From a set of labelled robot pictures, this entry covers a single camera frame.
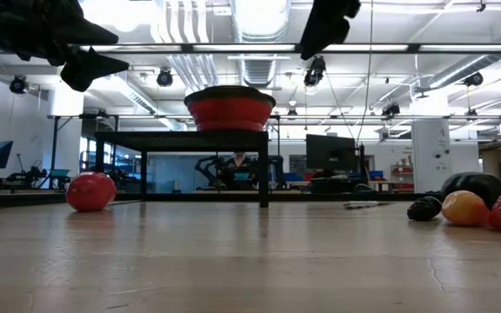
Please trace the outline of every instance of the wooden table surface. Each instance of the wooden table surface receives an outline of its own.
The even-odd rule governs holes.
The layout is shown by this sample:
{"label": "wooden table surface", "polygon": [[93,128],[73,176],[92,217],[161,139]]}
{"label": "wooden table surface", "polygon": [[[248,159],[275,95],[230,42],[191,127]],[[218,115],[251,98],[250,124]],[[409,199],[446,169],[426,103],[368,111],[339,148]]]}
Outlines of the wooden table surface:
{"label": "wooden table surface", "polygon": [[0,312],[501,312],[501,233],[408,203],[0,210]]}

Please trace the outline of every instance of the black table leg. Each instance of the black table leg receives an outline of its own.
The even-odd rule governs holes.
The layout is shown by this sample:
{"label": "black table leg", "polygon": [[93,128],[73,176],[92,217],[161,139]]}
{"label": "black table leg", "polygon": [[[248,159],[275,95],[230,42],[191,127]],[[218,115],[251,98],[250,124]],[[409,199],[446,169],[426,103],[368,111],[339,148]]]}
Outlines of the black table leg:
{"label": "black table leg", "polygon": [[104,145],[105,141],[102,138],[96,139],[96,166],[95,171],[104,173]]}
{"label": "black table leg", "polygon": [[268,208],[268,133],[258,144],[258,198],[261,208]]}
{"label": "black table leg", "polygon": [[148,152],[140,152],[140,196],[142,200],[146,200],[147,180],[148,180]]}

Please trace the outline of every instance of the white column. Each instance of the white column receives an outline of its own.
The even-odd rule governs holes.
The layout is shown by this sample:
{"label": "white column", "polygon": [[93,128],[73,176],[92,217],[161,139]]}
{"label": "white column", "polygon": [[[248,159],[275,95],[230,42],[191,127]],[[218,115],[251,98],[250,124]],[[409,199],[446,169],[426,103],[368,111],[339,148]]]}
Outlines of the white column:
{"label": "white column", "polygon": [[[449,114],[447,96],[437,93],[424,99],[416,99],[411,104],[411,113],[447,115]],[[452,173],[448,120],[413,121],[411,132],[415,192],[440,190]]]}
{"label": "white column", "polygon": [[[52,116],[77,116],[83,113],[84,94],[72,90],[68,85],[60,83],[55,90],[50,91],[50,114]],[[71,119],[67,122],[66,117],[59,120],[59,125],[64,125],[57,132],[56,170],[69,170],[69,176],[78,174],[78,158],[80,151],[80,136],[83,122],[79,119]],[[46,127],[44,168],[51,164],[51,148],[53,138],[53,120]]]}

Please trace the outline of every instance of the fluorescent light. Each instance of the fluorescent light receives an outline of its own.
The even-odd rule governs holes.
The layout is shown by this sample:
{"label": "fluorescent light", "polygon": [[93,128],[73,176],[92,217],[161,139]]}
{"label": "fluorescent light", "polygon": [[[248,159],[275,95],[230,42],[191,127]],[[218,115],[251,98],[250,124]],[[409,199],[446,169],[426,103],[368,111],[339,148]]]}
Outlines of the fluorescent light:
{"label": "fluorescent light", "polygon": [[420,51],[501,51],[501,44],[423,44]]}
{"label": "fluorescent light", "polygon": [[227,56],[230,61],[276,61],[291,60],[289,56]]}
{"label": "fluorescent light", "polygon": [[294,51],[295,44],[195,44],[194,51],[249,51],[249,52],[272,52]]}
{"label": "fluorescent light", "polygon": [[332,44],[324,51],[405,51],[407,44]]}
{"label": "fluorescent light", "polygon": [[[91,46],[96,52],[114,52],[114,53],[129,53],[129,52],[181,52],[181,46],[178,44],[112,44],[112,45],[95,45]],[[84,50],[88,50],[90,46],[81,46]]]}

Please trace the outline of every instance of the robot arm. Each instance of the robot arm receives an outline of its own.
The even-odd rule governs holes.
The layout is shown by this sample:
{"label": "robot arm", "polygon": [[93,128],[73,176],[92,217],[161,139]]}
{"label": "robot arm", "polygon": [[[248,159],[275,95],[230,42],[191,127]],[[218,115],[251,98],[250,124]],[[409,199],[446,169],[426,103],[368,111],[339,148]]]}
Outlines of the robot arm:
{"label": "robot arm", "polygon": [[[209,161],[211,161],[211,162],[206,164],[203,168],[202,163],[209,162]],[[216,175],[214,175],[210,172],[209,168],[211,166],[216,166],[216,168],[217,168],[218,165],[221,163],[222,163],[221,158],[219,158],[217,156],[204,157],[204,158],[201,158],[200,160],[197,161],[197,165],[195,165],[195,170],[197,172],[199,172],[200,174],[204,175],[204,177],[206,177],[206,179],[208,179],[209,185],[213,186],[216,183],[217,178],[216,178]]]}

